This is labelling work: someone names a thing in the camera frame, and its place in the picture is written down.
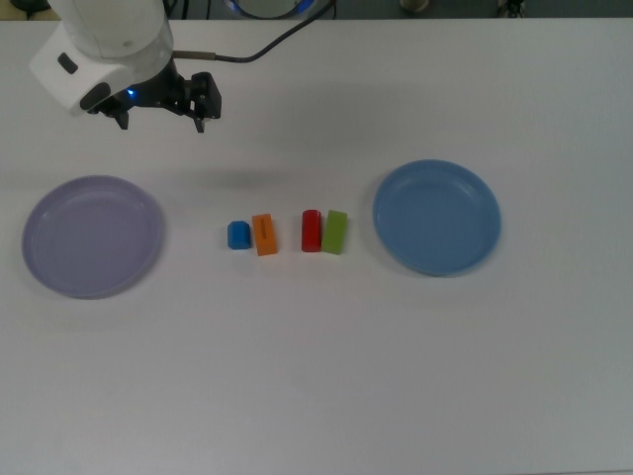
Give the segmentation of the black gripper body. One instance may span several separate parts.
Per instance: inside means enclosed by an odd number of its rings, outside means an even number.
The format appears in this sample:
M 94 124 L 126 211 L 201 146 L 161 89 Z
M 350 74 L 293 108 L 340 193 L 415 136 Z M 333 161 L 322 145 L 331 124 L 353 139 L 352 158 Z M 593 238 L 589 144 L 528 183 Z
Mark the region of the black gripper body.
M 157 107 L 169 111 L 184 112 L 190 100 L 185 91 L 185 80 L 178 73 L 173 58 L 152 78 L 127 86 L 107 101 L 107 107 L 129 110 L 133 107 Z

